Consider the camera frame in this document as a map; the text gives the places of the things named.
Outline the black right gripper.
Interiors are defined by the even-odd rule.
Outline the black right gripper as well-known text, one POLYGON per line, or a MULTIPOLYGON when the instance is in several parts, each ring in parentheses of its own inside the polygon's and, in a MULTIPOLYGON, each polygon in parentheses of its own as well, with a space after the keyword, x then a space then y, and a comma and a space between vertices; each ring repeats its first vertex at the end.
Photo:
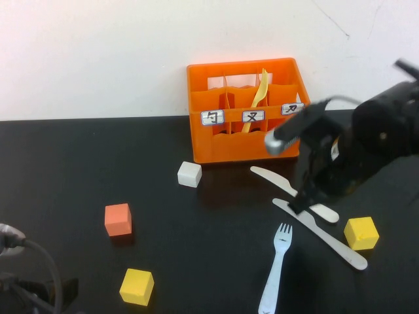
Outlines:
POLYGON ((296 215, 318 204, 319 199, 331 198, 336 193, 338 184, 331 148, 341 131, 339 125, 311 125, 303 131, 302 141, 310 148, 310 153, 301 192, 288 205, 296 215))

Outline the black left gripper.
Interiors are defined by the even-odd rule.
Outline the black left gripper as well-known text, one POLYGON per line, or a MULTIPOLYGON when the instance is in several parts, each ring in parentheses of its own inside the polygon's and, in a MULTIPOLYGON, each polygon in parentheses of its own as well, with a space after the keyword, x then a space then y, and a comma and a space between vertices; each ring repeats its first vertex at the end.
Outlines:
MULTIPOLYGON (((62 279, 63 292, 62 311, 71 307, 78 298, 79 279, 76 277, 62 279)), ((55 295, 49 299, 49 304, 55 306, 55 295)), ((51 307, 18 284, 17 276, 11 273, 1 273, 1 313, 51 313, 51 307)))

